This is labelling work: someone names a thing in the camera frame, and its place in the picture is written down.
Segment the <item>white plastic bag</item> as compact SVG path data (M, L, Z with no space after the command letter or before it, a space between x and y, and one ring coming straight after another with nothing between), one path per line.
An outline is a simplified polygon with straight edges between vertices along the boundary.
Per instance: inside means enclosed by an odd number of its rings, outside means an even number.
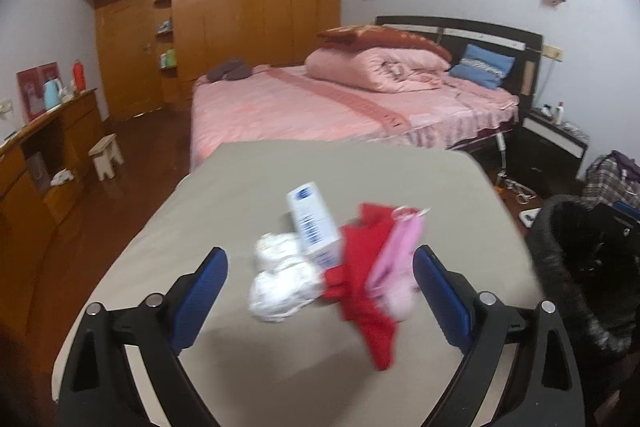
M296 233L264 234L254 247L256 267L259 271L277 271L278 266L302 254Z

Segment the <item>red cloth rag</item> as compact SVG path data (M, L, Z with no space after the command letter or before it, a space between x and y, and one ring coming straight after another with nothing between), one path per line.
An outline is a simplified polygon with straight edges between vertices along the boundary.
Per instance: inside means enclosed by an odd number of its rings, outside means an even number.
M324 272L322 298L340 305L380 371L392 365L398 324L413 309L412 259L424 223L423 210L367 202L356 220L341 227L342 263Z

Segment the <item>white blue milk carton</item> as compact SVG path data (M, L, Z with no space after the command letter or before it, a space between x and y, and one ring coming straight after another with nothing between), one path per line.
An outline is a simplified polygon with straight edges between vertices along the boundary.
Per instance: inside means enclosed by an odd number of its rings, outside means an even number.
M286 195L288 210L304 255L322 270L343 262L343 237L317 184L305 183Z

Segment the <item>white bathroom scale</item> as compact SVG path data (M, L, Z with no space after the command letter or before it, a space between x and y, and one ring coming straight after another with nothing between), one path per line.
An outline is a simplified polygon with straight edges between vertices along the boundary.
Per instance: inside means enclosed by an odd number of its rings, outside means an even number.
M522 225L524 225L525 228L529 229L533 225L539 211L540 211L539 208L522 210L518 214L518 219L520 219L520 221L522 222Z

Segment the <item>small white wooden stool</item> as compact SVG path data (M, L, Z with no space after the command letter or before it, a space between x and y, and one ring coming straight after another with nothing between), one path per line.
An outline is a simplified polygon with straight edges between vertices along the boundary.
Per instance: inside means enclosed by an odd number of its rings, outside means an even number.
M113 164L122 166L125 164L122 152L119 150L116 134L104 135L88 152L96 168L96 175L100 181L105 178L113 179L115 171Z

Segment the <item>black white nightstand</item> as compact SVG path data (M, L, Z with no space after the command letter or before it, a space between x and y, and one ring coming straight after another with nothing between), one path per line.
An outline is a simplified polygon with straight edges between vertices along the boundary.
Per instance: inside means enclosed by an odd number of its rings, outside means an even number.
M579 129L557 126L538 109L526 114L506 141L506 174L540 198L577 194L578 172L589 147Z

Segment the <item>wooden sideboard cabinet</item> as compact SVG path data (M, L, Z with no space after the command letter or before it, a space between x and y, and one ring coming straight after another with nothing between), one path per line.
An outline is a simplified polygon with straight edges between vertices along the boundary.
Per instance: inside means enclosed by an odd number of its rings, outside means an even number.
M90 173L89 150L103 138L96 92L88 90L17 132L1 147L1 250L44 251ZM70 169L75 180L52 186Z

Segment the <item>plaid cloth bundle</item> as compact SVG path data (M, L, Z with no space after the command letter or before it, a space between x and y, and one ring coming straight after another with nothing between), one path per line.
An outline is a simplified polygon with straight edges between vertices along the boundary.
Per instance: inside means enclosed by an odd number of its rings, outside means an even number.
M587 168L582 198L590 205L618 202L639 209L639 165L618 150L596 158Z

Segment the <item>white lotion bottle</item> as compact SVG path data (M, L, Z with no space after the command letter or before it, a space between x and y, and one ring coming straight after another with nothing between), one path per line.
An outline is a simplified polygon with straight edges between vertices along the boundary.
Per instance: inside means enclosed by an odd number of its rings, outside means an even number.
M553 124L556 124L557 126L562 124L563 114L564 114L564 103L563 102L559 102L558 105L555 107L554 116L553 116Z

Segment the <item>folded pink quilt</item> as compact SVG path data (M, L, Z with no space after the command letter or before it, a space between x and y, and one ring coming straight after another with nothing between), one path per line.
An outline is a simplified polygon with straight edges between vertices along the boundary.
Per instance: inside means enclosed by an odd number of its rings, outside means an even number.
M450 64L427 50L371 48L361 52L321 48L307 56L307 75L381 93L435 90Z

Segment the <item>red thermos bottle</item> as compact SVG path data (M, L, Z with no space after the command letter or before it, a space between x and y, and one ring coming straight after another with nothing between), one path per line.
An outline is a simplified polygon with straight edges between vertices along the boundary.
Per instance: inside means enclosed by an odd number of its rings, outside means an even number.
M76 92L82 92L87 89L84 64L76 60L73 64L73 80Z

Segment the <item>light blue electric kettle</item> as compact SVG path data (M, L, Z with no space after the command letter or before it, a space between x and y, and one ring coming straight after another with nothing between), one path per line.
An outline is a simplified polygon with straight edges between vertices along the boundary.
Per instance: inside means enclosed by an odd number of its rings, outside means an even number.
M62 90L63 86L58 78L52 78L43 83L43 104L47 112L61 104Z

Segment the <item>red gift box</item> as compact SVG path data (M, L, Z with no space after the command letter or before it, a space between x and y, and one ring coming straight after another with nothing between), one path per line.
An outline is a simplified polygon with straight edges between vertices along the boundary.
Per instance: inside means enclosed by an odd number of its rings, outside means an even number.
M44 85L55 78L60 78L57 62L24 69L16 74L23 116L27 124L47 112Z

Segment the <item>red patterned blanket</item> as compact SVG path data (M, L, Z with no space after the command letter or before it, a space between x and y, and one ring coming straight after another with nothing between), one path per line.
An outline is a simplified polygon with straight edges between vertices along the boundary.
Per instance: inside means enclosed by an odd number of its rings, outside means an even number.
M378 25L342 26L319 31L322 48L338 49L346 52L361 52L372 48L427 50L452 61L451 53L416 32Z

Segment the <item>wooden wardrobe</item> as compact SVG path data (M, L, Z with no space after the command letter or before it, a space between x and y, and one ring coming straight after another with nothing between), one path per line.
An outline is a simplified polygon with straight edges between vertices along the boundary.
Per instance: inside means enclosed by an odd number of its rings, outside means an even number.
M185 106L195 80L228 58L303 63L340 0L92 0L108 115Z

